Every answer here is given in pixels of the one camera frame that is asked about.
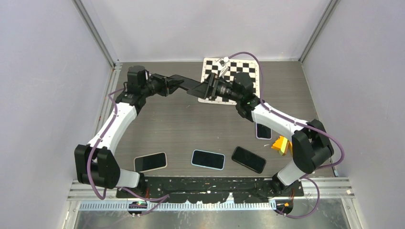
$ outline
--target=purple phone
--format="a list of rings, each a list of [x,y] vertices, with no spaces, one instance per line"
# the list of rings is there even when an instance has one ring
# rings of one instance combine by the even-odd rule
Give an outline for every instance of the purple phone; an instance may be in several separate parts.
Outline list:
[[[256,123],[256,138],[261,140],[271,139],[271,129],[265,125]]]

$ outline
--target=phone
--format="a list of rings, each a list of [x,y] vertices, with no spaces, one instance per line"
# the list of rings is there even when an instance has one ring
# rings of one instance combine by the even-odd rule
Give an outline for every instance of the phone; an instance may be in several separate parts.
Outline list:
[[[239,146],[232,154],[232,160],[257,173],[262,173],[266,165],[264,158]]]
[[[165,152],[138,156],[134,159],[135,172],[146,172],[155,169],[165,168],[167,157]]]
[[[271,129],[265,125],[256,123],[256,138],[262,140],[271,139]]]
[[[223,170],[225,155],[196,149],[192,153],[191,164],[193,166]]]

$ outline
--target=yellow object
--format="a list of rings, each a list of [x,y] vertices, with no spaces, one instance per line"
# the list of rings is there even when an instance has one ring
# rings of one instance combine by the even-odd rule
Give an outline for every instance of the yellow object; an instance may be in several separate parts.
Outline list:
[[[287,150],[290,150],[292,155],[292,143],[283,136],[280,136],[271,146],[271,148],[277,150],[278,153],[282,156],[285,156],[287,154]]]

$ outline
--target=white-framed smartphone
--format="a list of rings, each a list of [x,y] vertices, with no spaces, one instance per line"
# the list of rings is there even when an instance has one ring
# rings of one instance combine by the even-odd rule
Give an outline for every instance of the white-framed smartphone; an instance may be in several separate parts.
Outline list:
[[[270,140],[272,137],[271,129],[262,124],[255,124],[256,138],[261,140]]]
[[[192,153],[191,164],[204,168],[223,170],[225,155],[196,149]]]
[[[135,172],[146,172],[167,167],[165,152],[138,156],[134,159]]]

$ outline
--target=chessboard pattern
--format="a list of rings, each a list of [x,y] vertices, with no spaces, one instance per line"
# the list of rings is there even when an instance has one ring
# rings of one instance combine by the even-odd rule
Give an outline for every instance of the chessboard pattern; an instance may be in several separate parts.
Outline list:
[[[202,67],[201,82],[204,82],[208,78],[208,75],[213,72],[219,74],[218,66],[214,65],[216,58],[204,58],[204,63]],[[260,95],[260,77],[259,77],[259,66],[256,61],[247,61],[247,60],[233,60],[230,59],[226,64],[228,66],[228,71],[226,72],[224,79],[232,82],[236,73],[249,73],[250,78],[253,82],[253,88],[256,90],[256,95]],[[235,101],[225,99],[222,97],[216,97],[215,99],[198,99],[201,103],[210,103],[210,104],[229,104],[236,105]]]

